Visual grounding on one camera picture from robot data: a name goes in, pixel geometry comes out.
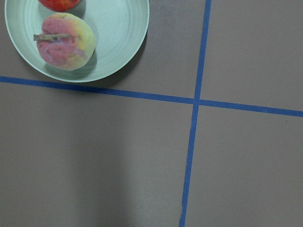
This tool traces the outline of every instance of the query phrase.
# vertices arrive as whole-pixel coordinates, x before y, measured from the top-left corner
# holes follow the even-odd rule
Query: blue line
[[[83,86],[83,85],[39,81],[39,80],[32,80],[32,79],[21,79],[21,78],[0,76],[0,82],[30,85],[30,86],[37,86],[37,87],[49,87],[49,88],[64,89],[64,90],[71,90],[71,91],[91,92],[91,93],[114,95],[114,96],[143,98],[143,99],[167,101],[167,102],[174,102],[174,103],[193,104],[192,98],[185,98],[185,97],[178,97],[178,96],[166,96],[166,95],[150,94],[150,93],[135,92],[135,91],[124,91],[124,90],[116,90],[116,89],[101,88],[101,87],[89,87],[89,86]]]
[[[204,106],[228,108],[228,109],[235,109],[235,110],[246,110],[246,111],[262,112],[262,113],[268,113],[268,114],[272,113],[272,114],[303,117],[303,111],[297,111],[297,110],[278,109],[278,108],[272,108],[272,107],[245,105],[245,104],[237,104],[237,103],[226,103],[226,102],[210,101],[210,100],[203,100],[203,99],[201,99],[199,101],[199,104],[204,105]]]
[[[183,185],[182,213],[179,221],[179,227],[184,227],[186,221],[189,185],[190,185],[190,177],[191,177],[191,170],[192,170],[193,156],[194,156],[196,127],[197,127],[198,112],[199,112],[199,100],[200,100],[201,87],[202,87],[211,3],[212,3],[211,0],[206,0],[205,2],[202,37],[201,37],[200,54],[199,54],[199,64],[198,64],[197,78],[196,78],[195,98],[193,103],[193,112],[191,119],[191,128],[189,132],[186,169],[185,169],[185,177],[184,177],[184,185]]]

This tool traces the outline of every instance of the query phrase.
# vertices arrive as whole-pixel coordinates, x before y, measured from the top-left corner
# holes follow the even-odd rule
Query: plate
[[[90,61],[74,71],[46,64],[33,41],[44,19],[55,12],[38,0],[5,0],[6,26],[20,55],[41,73],[67,82],[102,79],[125,66],[145,38],[150,15],[148,0],[81,0],[67,12],[82,18],[97,41]]]

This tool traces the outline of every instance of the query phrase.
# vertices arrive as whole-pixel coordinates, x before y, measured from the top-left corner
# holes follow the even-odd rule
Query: gray surface
[[[204,3],[150,0],[133,60],[82,85],[193,97]],[[302,9],[213,0],[201,98],[302,111]],[[61,83],[0,14],[0,76]],[[178,227],[192,107],[0,83],[0,226]],[[201,106],[186,227],[303,226],[302,133],[302,117]]]
[[[191,106],[3,83],[0,96],[0,226],[178,225]]]
[[[303,110],[302,0],[212,2],[201,98]]]
[[[301,227],[303,119],[202,107],[187,227]]]

